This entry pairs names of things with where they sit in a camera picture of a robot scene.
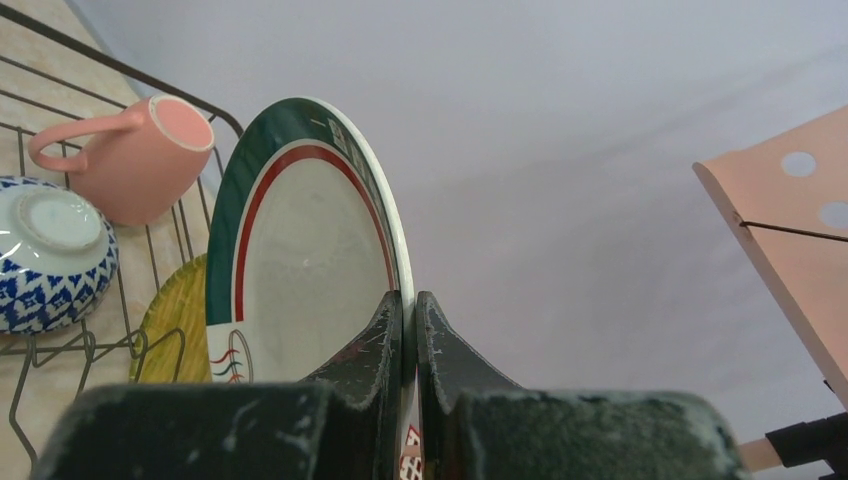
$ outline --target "metal wire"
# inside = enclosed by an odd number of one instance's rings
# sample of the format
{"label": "metal wire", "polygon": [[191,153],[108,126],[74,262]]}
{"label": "metal wire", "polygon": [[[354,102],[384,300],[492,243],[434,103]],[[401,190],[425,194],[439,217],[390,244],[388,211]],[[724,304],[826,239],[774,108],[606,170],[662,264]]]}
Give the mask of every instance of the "metal wire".
{"label": "metal wire", "polygon": [[[136,70],[124,63],[121,63],[111,57],[108,57],[107,55],[104,55],[99,51],[96,51],[91,47],[71,37],[68,37],[67,35],[58,32],[57,30],[54,30],[51,27],[31,17],[23,15],[20,12],[6,5],[3,5],[2,3],[0,3],[0,17],[17,23],[18,25],[41,35],[48,41],[63,45],[64,47],[76,53],[79,53],[84,57],[87,57],[88,59],[97,64],[111,68],[117,72],[120,72],[121,74],[129,76],[160,91],[184,98],[185,100],[194,104],[198,108],[210,112],[210,122],[220,118],[226,125],[228,125],[233,130],[233,132],[235,132],[236,136],[240,136],[243,131],[241,125],[239,125],[235,118],[228,112],[212,104],[209,104],[208,102],[205,102],[197,97],[194,97],[193,95],[190,95],[182,90],[179,90],[176,87],[173,87],[172,85],[169,85],[165,82],[162,82],[161,80],[151,77],[150,75],[147,75],[144,72]],[[125,107],[125,105],[121,102],[118,102],[100,93],[91,91],[87,88],[73,84],[65,79],[56,77],[31,66],[25,65],[20,61],[9,58],[5,55],[0,54],[0,62],[11,67],[17,68],[21,71],[25,71],[28,74],[40,77],[45,81],[51,82],[56,85],[56,88],[66,88],[68,90],[72,90],[74,92],[86,95],[105,104],[111,105],[112,107],[116,107],[116,109]],[[59,106],[47,105],[40,101],[34,100],[33,98],[27,97],[25,90],[26,85],[19,85],[19,87],[21,87],[20,91],[16,92],[10,92],[7,90],[0,89],[0,96],[6,97],[16,102],[20,102],[21,104],[31,108],[35,108],[44,112],[51,112],[66,119],[83,118],[82,116],[77,115],[73,112],[69,112]],[[0,118],[0,131],[5,130],[12,132],[17,138],[18,172],[0,172],[0,174],[26,175],[28,173],[28,167],[31,164],[29,163],[30,160],[28,158],[28,155],[26,155],[25,153],[25,143],[29,137],[35,134],[35,132],[30,131],[20,125],[17,125],[16,123],[8,123],[8,121],[9,119]],[[69,156],[69,154],[76,154],[81,149],[80,145],[75,144],[73,142],[61,142],[60,146],[62,149],[62,156],[65,157]],[[218,171],[223,173],[224,169],[223,164],[221,162],[221,155],[217,148],[214,150],[213,156]],[[70,182],[67,174],[65,175],[64,180],[65,186],[69,186]],[[196,182],[196,189],[198,194],[200,195],[200,203],[203,209],[203,215],[205,217],[206,226],[208,230],[211,225],[211,218],[209,207],[207,205],[206,194],[203,188],[203,183],[200,178],[198,178]],[[171,215],[173,217],[174,232],[177,238],[177,246],[180,250],[180,259],[183,263],[185,263],[186,261],[193,259],[196,252],[192,245],[189,223],[186,217],[186,210],[182,200],[180,200],[175,207],[171,208]],[[156,246],[154,239],[151,236],[151,231],[149,227],[145,227],[145,234],[147,236],[147,245],[150,254],[150,266],[153,272],[152,280],[156,289],[158,290],[160,287],[160,272],[156,265]],[[17,385],[15,387],[15,392],[13,394],[11,406],[9,408],[9,425],[11,426],[17,438],[20,440],[21,445],[27,452],[30,462],[33,465],[37,460],[37,453],[24,428],[18,422],[18,408],[21,403],[21,398],[24,394],[24,389],[26,387],[28,376],[34,374],[34,371],[36,371],[40,367],[43,367],[45,364],[47,364],[60,354],[67,352],[84,353],[85,363],[81,371],[79,372],[80,377],[79,384],[77,387],[77,395],[85,389],[86,381],[88,379],[91,367],[98,360],[102,359],[106,355],[111,354],[114,351],[124,351],[124,349],[126,349],[126,352],[129,354],[129,357],[133,360],[137,360],[137,368],[135,369],[135,375],[129,381],[133,383],[138,382],[138,379],[140,378],[144,368],[145,359],[147,358],[148,354],[157,346],[163,344],[165,341],[172,338],[176,338],[179,341],[180,346],[176,358],[172,381],[176,381],[179,376],[180,368],[182,366],[183,361],[183,354],[186,348],[185,332],[180,328],[174,328],[166,332],[161,337],[151,341],[145,331],[141,329],[131,328],[129,308],[127,306],[127,294],[125,290],[124,274],[124,268],[122,268],[121,260],[119,259],[118,270],[116,273],[117,280],[115,282],[117,286],[113,286],[106,294],[107,298],[120,298],[124,326],[124,335],[121,339],[114,342],[99,342],[96,335],[91,330],[89,330],[86,321],[83,319],[77,325],[69,327],[79,329],[79,333],[77,333],[72,338],[67,340],[64,344],[59,346],[40,346],[39,342],[41,342],[41,339],[38,335],[9,335],[6,336],[7,338],[4,339],[4,343],[0,345],[0,361],[2,361],[3,358],[6,357],[23,357],[23,364],[21,366]]]}
{"label": "metal wire", "polygon": [[801,236],[804,236],[804,237],[820,238],[822,240],[833,240],[835,242],[848,242],[848,237],[842,237],[842,236],[839,236],[839,235],[832,235],[830,233],[812,232],[812,231],[809,231],[809,230],[801,230],[801,229],[792,228],[792,227],[782,227],[780,225],[771,225],[771,224],[768,224],[768,223],[742,221],[742,222],[739,222],[739,226],[743,227],[743,228],[750,228],[750,227],[763,228],[765,230],[774,230],[776,232],[791,233],[793,235],[801,235]]}

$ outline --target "bowl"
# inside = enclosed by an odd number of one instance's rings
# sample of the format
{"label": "bowl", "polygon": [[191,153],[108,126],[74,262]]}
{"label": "bowl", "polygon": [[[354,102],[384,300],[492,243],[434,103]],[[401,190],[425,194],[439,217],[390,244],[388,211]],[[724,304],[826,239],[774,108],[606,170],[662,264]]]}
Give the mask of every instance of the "bowl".
{"label": "bowl", "polygon": [[87,200],[37,178],[0,176],[0,333],[79,322],[117,269],[115,232]]}

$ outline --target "mug handle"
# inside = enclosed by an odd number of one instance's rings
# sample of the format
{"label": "mug handle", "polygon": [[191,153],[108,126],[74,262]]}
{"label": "mug handle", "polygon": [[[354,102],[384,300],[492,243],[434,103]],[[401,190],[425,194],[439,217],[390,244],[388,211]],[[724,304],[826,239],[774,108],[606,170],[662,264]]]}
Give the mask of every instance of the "mug handle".
{"label": "mug handle", "polygon": [[88,168],[88,156],[84,151],[70,157],[54,157],[42,153],[48,145],[74,137],[100,132],[135,130],[144,123],[144,115],[126,111],[106,117],[86,118],[46,128],[35,134],[27,145],[29,157],[41,168],[57,172],[82,172]]}

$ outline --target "dish rack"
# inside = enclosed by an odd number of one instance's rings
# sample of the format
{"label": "dish rack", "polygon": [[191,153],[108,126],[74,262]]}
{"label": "dish rack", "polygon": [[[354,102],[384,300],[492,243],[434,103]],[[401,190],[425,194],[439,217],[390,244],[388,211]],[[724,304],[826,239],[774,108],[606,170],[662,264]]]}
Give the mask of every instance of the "dish rack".
{"label": "dish rack", "polygon": [[[231,130],[235,133],[236,138],[243,133],[243,129],[238,121],[226,111],[134,69],[125,63],[117,61],[88,44],[72,38],[2,3],[0,3],[0,17],[11,21],[20,28],[28,30],[33,35],[39,36],[44,42],[51,43],[51,47],[63,48],[73,52],[73,54],[80,56],[82,61],[90,62],[91,68],[108,69],[117,78],[123,75],[158,91],[182,97],[208,115],[209,122],[216,129],[216,135],[220,128]],[[40,69],[28,65],[20,59],[15,58],[13,54],[7,55],[8,52],[5,52],[4,49],[5,47],[0,47],[0,68],[5,69],[7,72],[14,70],[12,72],[13,75],[21,75],[21,78],[27,78],[27,80],[22,81],[21,84],[14,85],[12,88],[8,88],[5,84],[0,84],[0,100],[14,102],[21,107],[22,111],[33,112],[34,115],[49,113],[53,116],[53,123],[79,120],[88,116],[85,112],[74,111],[74,108],[68,105],[57,104],[55,102],[50,103],[40,98],[39,95],[31,94],[27,89],[31,85],[30,81],[49,85],[47,88],[52,92],[51,94],[55,93],[53,95],[54,97],[85,98],[87,102],[96,102],[100,107],[110,109],[109,113],[117,113],[127,106],[123,101],[116,100],[110,95],[94,91],[86,86],[81,86],[54,72],[48,72],[48,69]],[[35,134],[35,131],[25,127],[23,123],[20,118],[0,117],[0,135],[9,136],[12,139],[10,145],[14,145],[10,149],[17,149],[17,168],[0,164],[0,168],[2,168],[0,174],[43,176],[45,172],[36,167],[26,154],[26,142]],[[61,151],[63,156],[67,156],[79,151],[80,143],[83,142],[62,142],[60,145],[54,147],[59,149],[57,152]],[[223,173],[221,153],[217,147],[213,150],[210,162],[214,162],[218,172]],[[58,180],[61,182],[61,174],[58,175]],[[67,174],[64,175],[64,184],[65,186],[68,185]],[[26,399],[30,398],[30,395],[27,393],[28,383],[33,382],[34,377],[41,373],[39,370],[50,370],[56,359],[73,356],[74,354],[72,352],[75,352],[77,358],[81,356],[75,364],[78,370],[74,372],[73,380],[69,382],[73,383],[69,387],[70,391],[72,391],[72,397],[65,400],[73,400],[76,395],[83,391],[88,383],[90,383],[92,367],[98,364],[98,362],[105,362],[107,358],[122,356],[121,361],[113,362],[113,370],[120,370],[121,365],[126,364],[127,370],[125,372],[129,372],[128,365],[132,360],[137,361],[135,377],[132,377],[128,373],[124,374],[126,375],[124,377],[126,381],[137,382],[144,368],[145,358],[157,346],[167,341],[180,342],[180,356],[175,361],[173,377],[173,380],[177,379],[182,353],[185,349],[185,333],[181,329],[175,328],[160,338],[148,338],[148,335],[138,328],[141,320],[140,316],[143,314],[146,306],[143,305],[144,302],[134,303],[128,301],[128,290],[130,289],[128,283],[131,280],[139,280],[138,277],[140,276],[146,276],[147,273],[143,272],[143,270],[147,270],[152,273],[150,278],[139,281],[147,282],[146,288],[148,292],[151,291],[150,287],[155,287],[155,290],[152,291],[155,293],[155,291],[159,290],[160,285],[165,281],[167,275],[170,275],[167,271],[169,268],[164,268],[163,252],[169,253],[172,257],[176,258],[173,262],[175,264],[186,263],[204,252],[206,247],[203,238],[208,238],[212,201],[214,201],[214,195],[206,191],[202,180],[198,178],[196,185],[176,205],[172,206],[170,214],[166,213],[165,218],[160,219],[156,225],[147,225],[143,228],[137,227],[134,229],[122,227],[117,229],[119,244],[126,239],[127,242],[130,242],[131,247],[141,245],[141,247],[135,249],[135,253],[143,253],[136,255],[136,257],[146,256],[147,258],[144,260],[149,265],[147,268],[141,268],[137,263],[130,266],[128,262],[138,260],[138,258],[125,259],[125,249],[123,248],[123,244],[121,244],[122,251],[119,268],[106,294],[104,304],[111,301],[114,307],[113,310],[119,311],[122,318],[102,318],[103,315],[98,317],[97,313],[100,313],[98,309],[91,320],[82,320],[78,324],[55,334],[0,336],[0,365],[8,364],[11,359],[21,361],[19,373],[16,374],[16,383],[13,387],[9,385],[11,399],[9,399],[8,427],[11,428],[14,436],[20,441],[31,464],[34,464],[37,459],[36,447],[30,438],[26,426],[20,422],[19,413],[22,405],[27,402]],[[202,211],[203,219],[201,222],[196,221],[197,219],[187,212],[189,210],[189,204],[195,206],[195,211]],[[174,239],[176,240],[176,245],[169,241]],[[115,333],[115,330],[117,330],[117,338],[108,338],[109,335],[100,335],[98,333],[98,329],[95,328],[94,323],[105,324],[106,322],[119,324],[118,327],[114,324],[111,325],[112,333]],[[3,375],[3,372],[8,373],[8,369],[0,371],[0,375]],[[56,378],[64,378],[69,373],[59,372],[59,375]]]}

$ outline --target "red stripe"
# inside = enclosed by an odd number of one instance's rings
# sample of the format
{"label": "red stripe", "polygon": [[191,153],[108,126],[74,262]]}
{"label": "red stripe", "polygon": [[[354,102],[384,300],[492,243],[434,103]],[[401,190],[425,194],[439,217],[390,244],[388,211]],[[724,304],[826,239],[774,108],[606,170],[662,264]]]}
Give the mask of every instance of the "red stripe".
{"label": "red stripe", "polygon": [[256,220],[256,213],[259,211],[259,205],[262,204],[262,199],[265,197],[265,194],[268,193],[268,189],[271,188],[271,184],[273,184],[274,180],[283,173],[283,170],[300,160],[311,158],[324,160],[339,169],[347,177],[350,183],[353,184],[356,191],[359,192],[359,196],[362,197],[362,201],[368,207],[368,213],[371,214],[371,220],[374,222],[374,227],[377,229],[377,236],[380,239],[380,246],[383,249],[383,258],[386,262],[386,272],[388,272],[389,275],[389,290],[395,289],[392,261],[389,257],[389,249],[386,245],[383,227],[380,225],[380,219],[377,217],[377,211],[368,196],[368,192],[365,190],[365,186],[362,184],[359,177],[356,176],[356,173],[354,173],[354,171],[350,168],[350,165],[348,165],[347,162],[336,155],[333,151],[317,145],[304,145],[302,147],[295,147],[274,160],[273,165],[268,168],[265,175],[259,180],[256,192],[254,193],[253,198],[250,199],[250,205],[247,208],[247,214],[244,219],[241,241],[238,245],[238,254],[236,257],[235,314],[237,322],[244,320],[244,263],[247,258],[247,246],[250,243],[250,233],[253,230],[253,222]]}
{"label": "red stripe", "polygon": [[241,353],[241,352],[239,352],[235,348],[231,348],[231,349],[227,350],[226,352],[224,352],[223,357],[219,358],[218,360],[209,360],[209,362],[214,363],[215,365],[218,365],[219,363],[224,363],[224,360],[226,360],[227,357],[229,357],[231,353]]}

